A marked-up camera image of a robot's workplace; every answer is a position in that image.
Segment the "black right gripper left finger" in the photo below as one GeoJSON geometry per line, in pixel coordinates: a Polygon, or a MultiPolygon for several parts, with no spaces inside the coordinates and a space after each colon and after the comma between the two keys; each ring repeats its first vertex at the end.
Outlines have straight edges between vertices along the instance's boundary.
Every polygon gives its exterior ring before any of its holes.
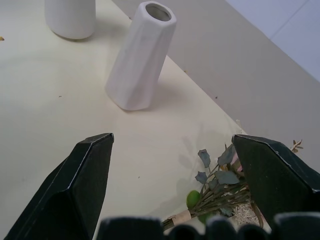
{"type": "Polygon", "coordinates": [[[43,181],[4,240],[92,240],[104,203],[114,135],[78,142],[43,181]]]}

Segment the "artificial flower bouquet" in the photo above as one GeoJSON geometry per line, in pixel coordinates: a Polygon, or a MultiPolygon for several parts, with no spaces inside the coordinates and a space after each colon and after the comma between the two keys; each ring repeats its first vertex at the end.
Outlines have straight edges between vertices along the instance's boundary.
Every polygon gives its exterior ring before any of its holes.
{"type": "Polygon", "coordinates": [[[206,149],[199,150],[197,155],[208,170],[199,171],[195,176],[196,181],[202,184],[201,190],[190,191],[185,201],[187,209],[163,220],[163,228],[168,230],[194,218],[203,224],[215,215],[230,218],[241,205],[249,205],[259,226],[263,227],[262,214],[252,200],[235,146],[224,146],[224,152],[216,158],[214,168],[210,168],[211,158],[206,149]]]}

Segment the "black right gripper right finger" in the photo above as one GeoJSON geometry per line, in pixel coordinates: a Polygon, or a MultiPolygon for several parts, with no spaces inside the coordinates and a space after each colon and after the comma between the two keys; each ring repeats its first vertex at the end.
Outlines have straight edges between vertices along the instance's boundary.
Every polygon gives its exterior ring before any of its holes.
{"type": "Polygon", "coordinates": [[[236,134],[232,143],[251,196],[271,228],[282,213],[320,213],[320,173],[283,143],[236,134]]]}

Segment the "tall white ceramic vase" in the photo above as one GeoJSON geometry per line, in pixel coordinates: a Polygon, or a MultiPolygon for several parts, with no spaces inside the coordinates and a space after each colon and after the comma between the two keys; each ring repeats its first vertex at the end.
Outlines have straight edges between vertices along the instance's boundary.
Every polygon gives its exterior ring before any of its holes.
{"type": "Polygon", "coordinates": [[[105,85],[118,107],[136,111],[150,106],[176,24],[165,5],[139,4],[105,85]]]}

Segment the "wide white ceramic vase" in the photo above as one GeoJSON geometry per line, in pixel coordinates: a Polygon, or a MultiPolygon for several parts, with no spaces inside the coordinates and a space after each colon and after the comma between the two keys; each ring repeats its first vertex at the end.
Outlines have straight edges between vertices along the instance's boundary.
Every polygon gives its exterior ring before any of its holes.
{"type": "Polygon", "coordinates": [[[44,17],[56,35],[82,40],[90,37],[96,26],[96,0],[44,0],[44,17]]]}

